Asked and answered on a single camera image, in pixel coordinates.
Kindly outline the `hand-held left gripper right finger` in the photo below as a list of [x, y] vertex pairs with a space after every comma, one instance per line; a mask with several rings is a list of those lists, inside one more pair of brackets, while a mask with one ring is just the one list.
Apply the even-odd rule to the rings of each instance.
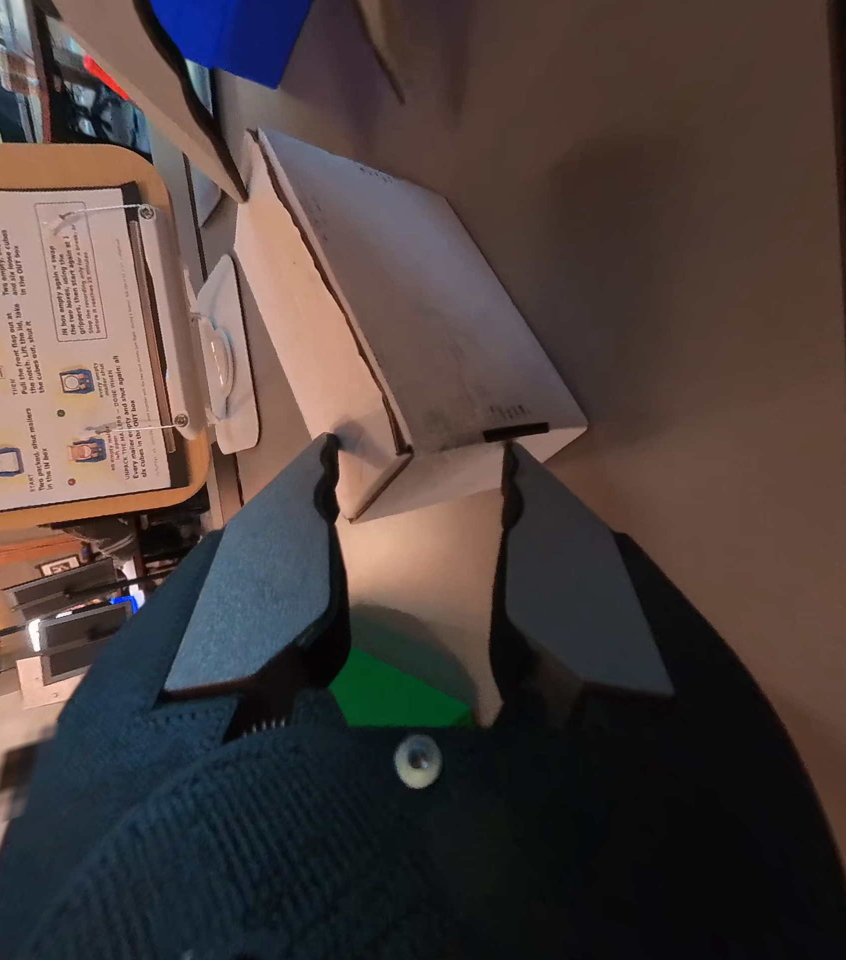
[[616, 535], [516, 442], [503, 452], [490, 666], [503, 714], [550, 724], [585, 694], [666, 701], [675, 685]]

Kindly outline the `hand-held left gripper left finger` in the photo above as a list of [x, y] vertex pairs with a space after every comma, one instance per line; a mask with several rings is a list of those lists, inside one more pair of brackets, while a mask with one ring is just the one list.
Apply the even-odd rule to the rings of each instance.
[[171, 698], [327, 689], [351, 650], [340, 442], [322, 434], [227, 523], [165, 679]]

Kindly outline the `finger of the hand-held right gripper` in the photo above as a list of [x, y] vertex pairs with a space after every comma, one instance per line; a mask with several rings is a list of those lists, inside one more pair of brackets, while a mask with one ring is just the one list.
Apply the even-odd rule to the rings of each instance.
[[53, 1], [51, 16], [220, 190], [237, 203], [248, 199], [220, 125], [150, 2]]

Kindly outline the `blue plastic bin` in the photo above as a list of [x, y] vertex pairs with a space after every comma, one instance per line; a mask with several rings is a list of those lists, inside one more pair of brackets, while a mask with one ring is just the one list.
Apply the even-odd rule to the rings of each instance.
[[183, 57], [270, 90], [279, 88], [311, 1], [152, 1]]

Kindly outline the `green plastic bin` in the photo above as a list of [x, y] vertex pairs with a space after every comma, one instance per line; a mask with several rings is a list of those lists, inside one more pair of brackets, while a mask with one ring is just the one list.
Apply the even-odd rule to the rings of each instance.
[[329, 690], [350, 727], [474, 726], [464, 702], [358, 649], [350, 651]]

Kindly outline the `instruction sheet on stand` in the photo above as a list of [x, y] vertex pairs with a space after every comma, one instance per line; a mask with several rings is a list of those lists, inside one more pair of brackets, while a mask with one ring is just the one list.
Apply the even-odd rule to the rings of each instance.
[[212, 444], [228, 452], [256, 445], [253, 387], [239, 394], [234, 372], [249, 363], [231, 350], [244, 347], [242, 305], [232, 262], [222, 259], [199, 294], [190, 282], [177, 238], [170, 193], [153, 164], [119, 147], [58, 144], [0, 145], [0, 190], [52, 190], [134, 184], [141, 194], [131, 226], [142, 311], [155, 333], [162, 376], [160, 429], [168, 448], [186, 458], [181, 486], [32, 509], [0, 511], [0, 531], [97, 519], [176, 506], [204, 486]]

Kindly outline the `dark panel on tripod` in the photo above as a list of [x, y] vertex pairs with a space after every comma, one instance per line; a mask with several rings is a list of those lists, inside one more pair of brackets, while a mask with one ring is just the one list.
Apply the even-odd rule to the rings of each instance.
[[116, 589], [122, 574], [112, 558], [96, 560], [56, 572], [31, 581], [10, 585], [1, 590], [1, 596], [11, 610], [25, 618], [45, 617], [51, 613], [83, 603], [97, 593]]
[[134, 600], [121, 598], [40, 619], [36, 639], [44, 685], [88, 670], [135, 612]]

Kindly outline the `printed instruction sheet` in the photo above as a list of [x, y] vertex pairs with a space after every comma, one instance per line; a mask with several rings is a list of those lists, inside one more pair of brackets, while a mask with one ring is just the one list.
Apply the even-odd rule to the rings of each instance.
[[186, 458], [131, 227], [136, 184], [0, 189], [0, 512], [164, 491]]

